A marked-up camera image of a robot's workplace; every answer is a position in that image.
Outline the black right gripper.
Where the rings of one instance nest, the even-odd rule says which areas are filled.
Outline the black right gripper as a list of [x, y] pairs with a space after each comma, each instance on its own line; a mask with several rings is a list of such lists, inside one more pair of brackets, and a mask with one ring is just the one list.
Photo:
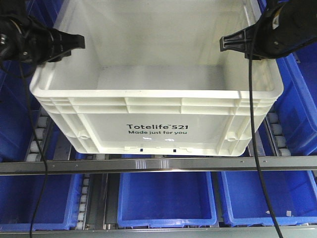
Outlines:
[[317, 1], [267, 0], [255, 43], [254, 36], [255, 27], [222, 36], [220, 51], [244, 53], [248, 60], [277, 59], [315, 43]]

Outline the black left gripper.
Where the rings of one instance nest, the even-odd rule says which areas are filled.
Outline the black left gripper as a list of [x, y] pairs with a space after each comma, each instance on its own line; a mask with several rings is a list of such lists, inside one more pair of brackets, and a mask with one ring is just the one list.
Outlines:
[[49, 28], [31, 16], [0, 16], [0, 60], [19, 60], [39, 65], [71, 56], [84, 49], [85, 38]]

